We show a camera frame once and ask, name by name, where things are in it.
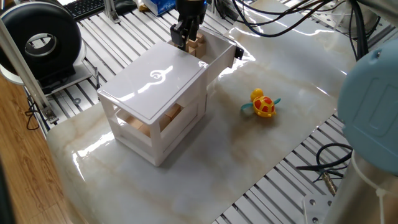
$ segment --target marble surface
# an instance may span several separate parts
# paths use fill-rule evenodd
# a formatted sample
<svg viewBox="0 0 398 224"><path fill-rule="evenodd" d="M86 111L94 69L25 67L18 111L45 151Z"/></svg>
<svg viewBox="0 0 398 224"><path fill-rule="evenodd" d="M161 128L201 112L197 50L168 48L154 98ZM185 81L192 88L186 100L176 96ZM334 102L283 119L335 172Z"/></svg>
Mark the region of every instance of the marble surface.
<svg viewBox="0 0 398 224"><path fill-rule="evenodd" d="M278 32L300 17L258 29ZM206 115L160 167L115 141L100 104L51 129L65 195L89 223L211 223L335 112L355 64L348 38L312 21L275 39L241 25L225 36L245 56L211 83ZM240 112L255 88L282 98L276 116Z"/></svg>

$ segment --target keyboard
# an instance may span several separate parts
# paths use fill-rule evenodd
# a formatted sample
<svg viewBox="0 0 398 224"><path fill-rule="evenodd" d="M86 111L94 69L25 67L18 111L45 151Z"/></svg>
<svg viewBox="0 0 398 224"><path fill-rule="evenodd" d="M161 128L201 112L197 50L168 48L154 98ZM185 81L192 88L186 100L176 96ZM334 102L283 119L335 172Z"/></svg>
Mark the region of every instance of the keyboard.
<svg viewBox="0 0 398 224"><path fill-rule="evenodd" d="M77 0L63 6L76 21L80 21L104 10L103 0Z"/></svg>

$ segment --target wooden floor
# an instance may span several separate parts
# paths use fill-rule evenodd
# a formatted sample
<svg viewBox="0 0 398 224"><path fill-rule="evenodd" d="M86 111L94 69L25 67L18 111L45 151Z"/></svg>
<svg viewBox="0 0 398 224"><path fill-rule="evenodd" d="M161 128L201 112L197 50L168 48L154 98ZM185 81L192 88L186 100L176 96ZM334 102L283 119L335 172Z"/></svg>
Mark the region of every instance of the wooden floor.
<svg viewBox="0 0 398 224"><path fill-rule="evenodd" d="M27 98L0 76L0 158L18 223L71 223L41 130L26 129ZM31 128L37 125L32 118Z"/></svg>

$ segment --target white box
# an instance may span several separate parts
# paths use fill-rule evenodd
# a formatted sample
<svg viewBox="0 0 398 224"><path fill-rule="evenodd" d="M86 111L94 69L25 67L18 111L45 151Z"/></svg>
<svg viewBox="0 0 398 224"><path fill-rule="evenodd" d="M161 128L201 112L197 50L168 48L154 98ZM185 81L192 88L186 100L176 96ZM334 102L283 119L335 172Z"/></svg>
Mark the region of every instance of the white box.
<svg viewBox="0 0 398 224"><path fill-rule="evenodd" d="M203 117L207 85L233 64L234 42L206 29L200 33L203 60L161 42L98 90L115 138L155 166ZM170 122L165 114L175 104L181 112Z"/></svg>

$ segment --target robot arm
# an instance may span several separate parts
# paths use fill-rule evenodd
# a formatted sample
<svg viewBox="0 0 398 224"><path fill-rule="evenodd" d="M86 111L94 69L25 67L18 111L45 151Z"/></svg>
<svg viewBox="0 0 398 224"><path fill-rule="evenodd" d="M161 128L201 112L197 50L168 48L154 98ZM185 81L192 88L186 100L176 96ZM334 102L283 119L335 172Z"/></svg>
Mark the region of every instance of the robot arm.
<svg viewBox="0 0 398 224"><path fill-rule="evenodd" d="M176 0L176 10L180 13L178 23L170 28L172 41L185 50L188 38L196 40L199 25L206 14L206 0Z"/></svg>

